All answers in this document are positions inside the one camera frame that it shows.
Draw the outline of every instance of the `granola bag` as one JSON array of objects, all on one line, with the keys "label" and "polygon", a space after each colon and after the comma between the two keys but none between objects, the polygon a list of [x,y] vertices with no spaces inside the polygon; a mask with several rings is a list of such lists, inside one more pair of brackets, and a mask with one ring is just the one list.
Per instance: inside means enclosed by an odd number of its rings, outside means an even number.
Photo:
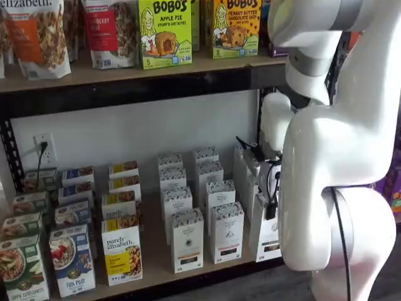
[{"label": "granola bag", "polygon": [[23,75],[30,80],[47,80],[70,74],[63,0],[13,0],[4,4],[4,22]]},{"label": "granola bag", "polygon": [[82,0],[94,68],[132,67],[138,61],[137,0]]}]

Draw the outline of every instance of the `bobo's apple pie box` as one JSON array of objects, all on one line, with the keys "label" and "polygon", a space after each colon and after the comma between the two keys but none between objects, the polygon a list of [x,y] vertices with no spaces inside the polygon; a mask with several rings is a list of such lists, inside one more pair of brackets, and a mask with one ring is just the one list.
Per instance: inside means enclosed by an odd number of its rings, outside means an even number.
[{"label": "bobo's apple pie box", "polygon": [[190,0],[138,0],[143,69],[192,63]]}]

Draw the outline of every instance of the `product packaging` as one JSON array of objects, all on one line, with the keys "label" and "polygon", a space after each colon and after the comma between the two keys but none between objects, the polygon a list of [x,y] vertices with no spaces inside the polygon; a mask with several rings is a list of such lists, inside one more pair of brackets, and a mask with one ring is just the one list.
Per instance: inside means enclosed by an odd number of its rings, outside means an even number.
[{"label": "product packaging", "polygon": [[30,6],[12,6],[12,1],[6,1],[2,6],[9,38],[28,79],[50,80],[71,73],[63,12],[64,0]]},{"label": "product packaging", "polygon": [[52,231],[49,244],[61,298],[96,287],[87,224]]},{"label": "product packaging", "polygon": [[0,243],[0,269],[9,300],[44,301],[50,298],[39,235]]},{"label": "product packaging", "polygon": [[82,0],[93,68],[133,67],[138,57],[138,1]]},{"label": "product packaging", "polygon": [[241,258],[244,211],[230,203],[212,210],[211,252],[214,263]]},{"label": "product packaging", "polygon": [[236,189],[232,180],[209,182],[206,184],[206,222],[207,234],[211,235],[212,209],[236,201]]},{"label": "product packaging", "polygon": [[120,179],[121,177],[133,177],[139,175],[138,163],[129,161],[115,164],[108,167],[108,178],[110,180]]},{"label": "product packaging", "polygon": [[258,55],[262,0],[213,0],[213,58]]},{"label": "product packaging", "polygon": [[142,279],[138,219],[135,215],[102,222],[108,284]]},{"label": "product packaging", "polygon": [[203,213],[206,213],[206,183],[223,181],[224,170],[220,161],[205,161],[196,165],[195,172],[197,205]]},{"label": "product packaging", "polygon": [[249,234],[249,248],[256,262],[281,257],[278,238],[278,214],[266,219],[266,198],[258,193],[254,202],[254,212]]},{"label": "product packaging", "polygon": [[170,244],[172,215],[192,209],[192,195],[189,187],[173,188],[163,192],[164,230],[167,244]]},{"label": "product packaging", "polygon": [[172,216],[171,254],[174,273],[203,267],[204,220],[199,208]]},{"label": "product packaging", "polygon": [[143,69],[192,63],[190,1],[138,1]]}]

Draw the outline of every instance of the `cereal box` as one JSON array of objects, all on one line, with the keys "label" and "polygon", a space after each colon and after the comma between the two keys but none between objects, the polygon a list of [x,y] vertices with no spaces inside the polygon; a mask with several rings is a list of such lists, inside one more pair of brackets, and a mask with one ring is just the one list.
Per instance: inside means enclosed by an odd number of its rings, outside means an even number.
[{"label": "cereal box", "polygon": [[142,279],[138,219],[135,215],[102,222],[108,284]]},{"label": "cereal box", "polygon": [[243,231],[244,211],[238,202],[213,208],[211,252],[214,263],[241,257]]},{"label": "cereal box", "polygon": [[213,0],[213,58],[258,54],[262,0]]},{"label": "cereal box", "polygon": [[39,235],[0,243],[0,276],[9,300],[49,299]]},{"label": "cereal box", "polygon": [[93,166],[86,166],[78,169],[69,169],[67,171],[63,171],[61,183],[64,187],[83,184],[85,182],[95,182]]},{"label": "cereal box", "polygon": [[49,244],[61,298],[96,287],[87,224],[52,231]]},{"label": "cereal box", "polygon": [[204,220],[199,208],[172,215],[171,254],[174,273],[203,267]]},{"label": "cereal box", "polygon": [[173,188],[163,193],[164,230],[167,244],[170,244],[171,216],[185,209],[192,209],[192,195],[189,187]]},{"label": "cereal box", "polygon": [[143,69],[192,63],[189,0],[138,0]]},{"label": "cereal box", "polygon": [[211,235],[212,208],[236,201],[236,189],[232,180],[209,182],[206,184],[207,234]]},{"label": "cereal box", "polygon": [[139,175],[139,169],[136,161],[119,163],[108,167],[108,178],[110,180],[137,175]]},{"label": "cereal box", "polygon": [[40,234],[43,229],[41,212],[6,218],[1,234],[7,239]]}]

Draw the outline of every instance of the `granola box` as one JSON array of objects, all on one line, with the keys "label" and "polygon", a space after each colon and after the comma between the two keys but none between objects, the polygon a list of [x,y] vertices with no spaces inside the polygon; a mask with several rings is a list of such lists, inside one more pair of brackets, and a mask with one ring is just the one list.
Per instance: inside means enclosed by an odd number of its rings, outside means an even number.
[{"label": "granola box", "polygon": [[96,287],[87,224],[52,231],[49,245],[61,298]]},{"label": "granola box", "polygon": [[138,56],[137,0],[82,0],[93,68],[133,67]]},{"label": "granola box", "polygon": [[213,0],[213,58],[258,54],[262,0]]},{"label": "granola box", "polygon": [[39,235],[0,243],[0,276],[9,300],[49,299]]},{"label": "granola box", "polygon": [[143,69],[192,63],[191,2],[138,1]]},{"label": "granola box", "polygon": [[50,80],[71,73],[63,30],[64,0],[3,1],[1,11],[22,73]]},{"label": "granola box", "polygon": [[138,219],[135,215],[102,222],[108,284],[142,279]]}]

